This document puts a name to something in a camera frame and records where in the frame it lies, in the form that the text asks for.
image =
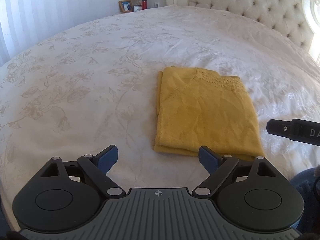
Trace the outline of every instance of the floral pattern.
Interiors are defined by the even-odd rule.
[[[157,73],[203,67],[240,76],[269,160],[286,176],[320,163],[317,147],[270,136],[270,118],[320,122],[320,70],[288,38],[226,11],[170,6],[107,17],[59,33],[0,68],[0,190],[11,204],[53,156],[111,144],[108,173],[129,187],[189,187],[207,177],[192,157],[155,153]]]

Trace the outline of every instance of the picture frame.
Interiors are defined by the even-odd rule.
[[[142,10],[142,6],[141,5],[134,5],[133,6],[133,11],[134,12],[138,12],[138,11],[141,11]]]
[[[133,5],[130,0],[119,1],[119,7],[123,13],[133,12]]]

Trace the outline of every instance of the gray gripper base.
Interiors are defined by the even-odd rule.
[[[293,240],[300,235],[293,228],[271,234],[239,229],[210,200],[194,198],[186,188],[133,188],[106,201],[93,220],[73,231],[20,233],[30,240]]]

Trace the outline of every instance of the wrinkled fabric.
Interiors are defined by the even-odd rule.
[[[320,70],[275,30],[221,10],[169,6],[88,22],[0,68],[0,190],[12,201],[53,156],[74,161],[111,144],[108,173],[130,187],[188,187],[208,173],[195,157],[153,151],[157,74],[168,66],[239,76],[267,158],[287,178],[320,164],[320,147],[267,134],[273,119],[320,122]]]
[[[264,156],[257,114],[239,77],[167,67],[158,74],[157,108],[157,152],[197,156],[206,145],[247,161]]]

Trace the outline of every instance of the yellow sweater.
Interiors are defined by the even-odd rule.
[[[197,156],[206,145],[243,160],[264,156],[250,96],[239,77],[167,67],[158,75],[155,151]]]

